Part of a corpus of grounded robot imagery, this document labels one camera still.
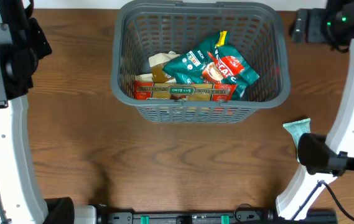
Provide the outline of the green Nescafe bag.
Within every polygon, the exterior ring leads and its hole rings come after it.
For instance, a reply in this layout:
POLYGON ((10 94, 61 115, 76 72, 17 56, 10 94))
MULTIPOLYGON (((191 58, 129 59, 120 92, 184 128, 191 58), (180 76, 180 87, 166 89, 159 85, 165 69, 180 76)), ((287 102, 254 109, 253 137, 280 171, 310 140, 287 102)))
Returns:
POLYGON ((240 100, 259 75, 239 51, 228 43, 230 33, 219 31, 196 48, 168 61, 162 71, 178 84, 222 84, 231 87, 231 99, 240 100))

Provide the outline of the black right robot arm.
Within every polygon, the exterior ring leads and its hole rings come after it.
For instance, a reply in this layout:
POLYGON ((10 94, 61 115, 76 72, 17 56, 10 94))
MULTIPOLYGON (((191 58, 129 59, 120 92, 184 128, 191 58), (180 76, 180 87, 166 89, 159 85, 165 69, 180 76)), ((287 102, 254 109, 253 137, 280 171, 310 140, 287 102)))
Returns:
POLYGON ((286 123, 299 166, 289 185, 276 199, 281 222, 326 222, 326 217, 309 214, 323 190, 346 171, 354 171, 354 1, 329 1, 325 8, 299 9, 292 25, 296 43, 331 46, 350 57, 348 75, 335 122, 326 135, 310 132, 309 120, 286 123))

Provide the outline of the dried mushroom pouch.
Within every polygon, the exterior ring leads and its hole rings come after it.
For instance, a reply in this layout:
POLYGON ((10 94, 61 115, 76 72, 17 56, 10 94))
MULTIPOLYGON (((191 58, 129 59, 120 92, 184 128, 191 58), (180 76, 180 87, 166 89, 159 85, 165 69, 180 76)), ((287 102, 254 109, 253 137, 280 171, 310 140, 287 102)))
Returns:
POLYGON ((149 57, 149 66, 152 73, 152 81, 154 83, 175 83, 174 77, 168 75, 162 69, 164 66, 174 58, 177 58, 179 54, 175 52, 158 53, 149 57))
POLYGON ((144 82, 144 83, 152 83, 153 82, 151 73, 136 75, 135 80, 138 82, 144 82))

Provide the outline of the orange spaghetti packet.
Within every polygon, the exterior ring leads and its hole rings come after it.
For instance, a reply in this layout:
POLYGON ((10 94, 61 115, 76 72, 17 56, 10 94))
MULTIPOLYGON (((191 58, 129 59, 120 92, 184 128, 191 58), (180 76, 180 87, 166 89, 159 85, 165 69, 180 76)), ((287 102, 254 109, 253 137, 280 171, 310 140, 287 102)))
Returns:
POLYGON ((237 85, 145 83, 135 81, 136 100, 229 101, 237 85))

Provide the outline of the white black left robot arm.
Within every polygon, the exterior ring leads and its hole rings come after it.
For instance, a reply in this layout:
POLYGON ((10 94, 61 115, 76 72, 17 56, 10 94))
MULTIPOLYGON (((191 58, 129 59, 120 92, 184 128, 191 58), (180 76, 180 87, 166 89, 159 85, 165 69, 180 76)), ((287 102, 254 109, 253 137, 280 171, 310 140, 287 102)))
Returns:
POLYGON ((43 198, 27 131, 27 94, 52 49, 34 3, 0 0, 0 223, 96 223, 97 209, 71 198, 43 198))

